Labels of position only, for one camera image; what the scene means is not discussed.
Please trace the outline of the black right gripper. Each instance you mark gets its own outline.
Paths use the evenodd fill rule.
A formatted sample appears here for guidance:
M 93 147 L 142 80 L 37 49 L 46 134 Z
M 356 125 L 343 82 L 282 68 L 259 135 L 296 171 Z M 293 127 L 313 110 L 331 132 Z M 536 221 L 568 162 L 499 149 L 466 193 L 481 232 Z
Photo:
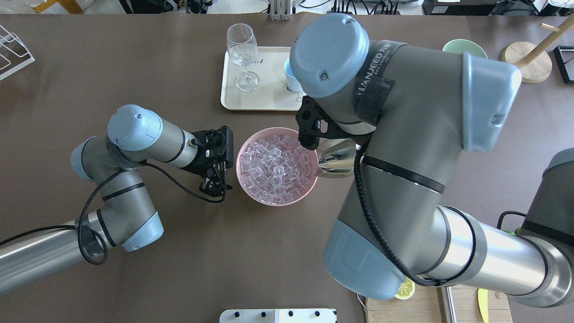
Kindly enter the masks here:
M 343 130 L 312 97 L 303 96 L 296 121 L 299 125 L 300 145 L 307 150 L 318 149 L 321 138 L 351 139 L 361 145 L 361 135 Z

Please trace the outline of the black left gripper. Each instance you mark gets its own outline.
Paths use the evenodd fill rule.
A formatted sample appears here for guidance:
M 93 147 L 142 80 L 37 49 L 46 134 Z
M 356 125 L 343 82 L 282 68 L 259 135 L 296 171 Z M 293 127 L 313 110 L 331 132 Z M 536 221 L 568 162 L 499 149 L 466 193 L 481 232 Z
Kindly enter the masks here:
M 228 184 L 227 169 L 234 165 L 234 140 L 232 130 L 222 126 L 217 130 L 203 130 L 191 133 L 193 138 L 188 142 L 196 148 L 195 157 L 185 162 L 182 170 L 202 176 L 200 191 L 208 196 L 218 196 L 218 174 L 220 177 L 222 197 L 233 189 Z

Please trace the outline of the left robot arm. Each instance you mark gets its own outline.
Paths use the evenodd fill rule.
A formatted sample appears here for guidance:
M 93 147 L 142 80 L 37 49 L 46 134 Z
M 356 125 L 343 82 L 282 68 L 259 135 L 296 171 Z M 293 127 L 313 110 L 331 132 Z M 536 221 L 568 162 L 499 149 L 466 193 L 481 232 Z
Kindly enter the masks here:
M 132 252 L 162 237 L 164 228 L 140 168 L 164 163 L 201 177 L 199 193 L 168 179 L 199 200 L 219 204 L 231 186 L 234 139 L 228 126 L 188 132 L 141 106 L 123 105 L 109 119 L 107 132 L 74 149 L 70 165 L 96 184 L 81 213 L 62 225 L 41 227 L 1 243 L 1 295 L 85 261 L 104 264 L 109 249 Z

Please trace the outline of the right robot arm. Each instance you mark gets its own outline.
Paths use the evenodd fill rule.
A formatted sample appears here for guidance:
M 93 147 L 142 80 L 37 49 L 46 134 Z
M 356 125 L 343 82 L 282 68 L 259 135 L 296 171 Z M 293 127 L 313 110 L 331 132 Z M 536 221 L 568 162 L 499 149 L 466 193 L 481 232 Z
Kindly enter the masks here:
M 345 288 L 391 299 L 410 278 L 502 292 L 531 307 L 573 302 L 573 149 L 556 153 L 518 234 L 441 196 L 462 151 L 496 143 L 522 75 L 512 64 L 369 39 L 355 18 L 304 27 L 290 68 L 306 97 L 300 143 L 351 139 L 355 184 L 323 252 Z

